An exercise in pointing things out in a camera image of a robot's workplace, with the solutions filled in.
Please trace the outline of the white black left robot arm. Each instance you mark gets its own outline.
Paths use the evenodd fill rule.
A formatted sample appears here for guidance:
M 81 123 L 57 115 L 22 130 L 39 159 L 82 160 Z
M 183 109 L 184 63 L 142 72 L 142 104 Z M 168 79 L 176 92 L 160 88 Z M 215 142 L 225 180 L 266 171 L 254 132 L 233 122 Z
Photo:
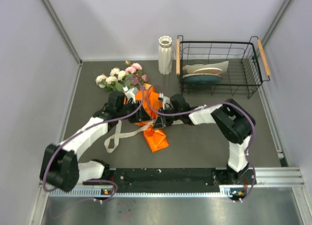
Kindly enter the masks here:
M 144 91 L 132 88 L 125 93 L 111 93 L 104 107 L 95 112 L 76 133 L 59 144 L 48 145 L 39 175 L 43 186 L 50 184 L 54 188 L 70 192 L 83 182 L 95 181 L 102 185 L 108 183 L 111 175 L 106 163 L 100 160 L 79 163 L 79 159 L 112 128 L 115 129 L 112 139 L 115 146 L 119 145 L 122 120 L 136 123 L 142 117 L 143 99 L 138 100 L 137 94 L 143 95 Z

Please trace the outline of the white printed ribbon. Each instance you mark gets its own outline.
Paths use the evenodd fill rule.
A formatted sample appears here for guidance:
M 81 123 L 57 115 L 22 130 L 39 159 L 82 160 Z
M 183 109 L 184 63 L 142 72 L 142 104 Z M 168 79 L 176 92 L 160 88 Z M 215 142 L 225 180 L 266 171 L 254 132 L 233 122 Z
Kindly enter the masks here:
M 115 133 L 104 141 L 104 147 L 108 153 L 112 153 L 118 147 L 120 139 L 133 137 L 140 132 L 143 133 L 144 139 L 152 153 L 169 147 L 166 133 L 161 129 L 154 129 L 153 124 L 154 120 L 136 123 L 136 125 L 140 126 L 139 129 L 133 132 L 121 133 L 122 122 L 119 121 L 116 125 Z

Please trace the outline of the orange wrapping paper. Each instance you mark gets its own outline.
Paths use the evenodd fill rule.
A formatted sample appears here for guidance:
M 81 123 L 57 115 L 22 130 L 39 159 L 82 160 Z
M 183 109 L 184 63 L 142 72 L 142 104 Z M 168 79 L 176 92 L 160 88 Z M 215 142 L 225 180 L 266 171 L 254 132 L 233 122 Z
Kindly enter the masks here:
M 154 129 L 152 125 L 152 121 L 156 121 L 156 119 L 158 118 L 158 114 L 156 113 L 156 111 L 160 108 L 163 108 L 163 105 L 158 100 L 159 93 L 157 93 L 153 87 L 150 89 L 151 86 L 152 85 L 148 83 L 145 83 L 143 85 L 143 88 L 145 90 L 143 108 L 152 120 L 136 123 L 140 126 L 140 128 L 136 131 L 125 133 L 125 137 L 130 138 L 142 132 L 145 141 L 147 142 L 151 151 L 156 152 L 158 150 L 168 147 L 169 143 L 165 132 L 161 129 Z

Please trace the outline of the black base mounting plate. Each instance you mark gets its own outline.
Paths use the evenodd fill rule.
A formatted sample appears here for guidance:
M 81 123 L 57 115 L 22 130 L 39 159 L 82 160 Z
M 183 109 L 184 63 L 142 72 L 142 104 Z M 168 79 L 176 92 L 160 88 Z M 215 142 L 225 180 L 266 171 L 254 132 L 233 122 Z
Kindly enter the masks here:
M 230 168 L 117 168 L 106 169 L 100 180 L 111 180 L 117 185 L 133 186 L 138 183 L 203 183 L 214 185 L 251 185 L 252 169 L 244 168 L 239 173 Z

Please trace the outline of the beige round plate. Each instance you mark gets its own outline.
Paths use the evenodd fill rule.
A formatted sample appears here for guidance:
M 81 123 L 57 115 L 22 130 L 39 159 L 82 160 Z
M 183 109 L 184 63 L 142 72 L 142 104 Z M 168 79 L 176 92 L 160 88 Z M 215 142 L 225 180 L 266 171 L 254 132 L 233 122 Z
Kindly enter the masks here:
M 192 75 L 216 75 L 216 76 L 220 76 L 222 73 L 222 70 L 219 68 L 203 68 L 203 69 L 197 69 L 193 72 L 187 72 L 186 75 L 184 75 L 183 77 L 188 77 L 188 76 L 192 76 Z

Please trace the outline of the teal round plate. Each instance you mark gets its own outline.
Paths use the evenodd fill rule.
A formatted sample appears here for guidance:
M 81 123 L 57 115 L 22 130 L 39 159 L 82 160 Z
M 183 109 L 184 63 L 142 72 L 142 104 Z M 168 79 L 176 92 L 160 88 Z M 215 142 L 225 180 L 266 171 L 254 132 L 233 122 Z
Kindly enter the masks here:
M 218 75 L 185 75 L 183 80 L 185 83 L 218 83 L 222 81 L 222 77 Z

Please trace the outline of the artificial flower bunch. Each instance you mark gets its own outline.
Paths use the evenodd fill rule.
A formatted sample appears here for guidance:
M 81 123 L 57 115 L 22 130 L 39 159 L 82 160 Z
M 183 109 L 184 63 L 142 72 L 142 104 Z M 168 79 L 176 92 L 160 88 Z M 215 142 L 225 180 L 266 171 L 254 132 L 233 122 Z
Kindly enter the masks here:
M 139 63 L 125 61 L 127 66 L 124 70 L 114 67 L 108 76 L 100 74 L 96 77 L 96 85 L 106 91 L 123 91 L 124 87 L 128 89 L 138 88 L 148 83 L 149 78 L 143 72 Z

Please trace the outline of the white ribbed ceramic vase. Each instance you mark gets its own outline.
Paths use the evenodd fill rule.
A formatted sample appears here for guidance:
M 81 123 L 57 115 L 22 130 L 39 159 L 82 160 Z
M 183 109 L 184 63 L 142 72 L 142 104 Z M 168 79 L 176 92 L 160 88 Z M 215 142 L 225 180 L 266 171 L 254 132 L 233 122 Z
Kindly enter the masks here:
M 158 70 L 163 75 L 168 75 L 172 71 L 174 59 L 174 47 L 172 38 L 161 36 L 158 39 Z

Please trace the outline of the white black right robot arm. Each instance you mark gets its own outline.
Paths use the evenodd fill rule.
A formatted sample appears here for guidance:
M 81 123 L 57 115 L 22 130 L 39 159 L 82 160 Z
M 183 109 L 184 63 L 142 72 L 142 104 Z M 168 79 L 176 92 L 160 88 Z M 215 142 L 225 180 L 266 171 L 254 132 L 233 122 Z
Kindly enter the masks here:
M 239 184 L 245 179 L 245 172 L 249 168 L 247 149 L 254 132 L 255 120 L 236 101 L 228 99 L 222 104 L 192 108 L 180 94 L 171 98 L 160 94 L 158 100 L 162 107 L 157 110 L 155 129 L 171 126 L 176 121 L 190 126 L 216 124 L 229 141 L 229 181 Z

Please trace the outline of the aluminium frame rail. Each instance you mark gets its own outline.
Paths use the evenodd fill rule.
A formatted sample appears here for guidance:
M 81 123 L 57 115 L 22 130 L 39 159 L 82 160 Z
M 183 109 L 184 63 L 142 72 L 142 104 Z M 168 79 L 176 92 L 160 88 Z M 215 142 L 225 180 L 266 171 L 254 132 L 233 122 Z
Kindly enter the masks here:
M 255 173 L 257 187 L 286 188 L 305 184 L 297 167 L 255 168 Z

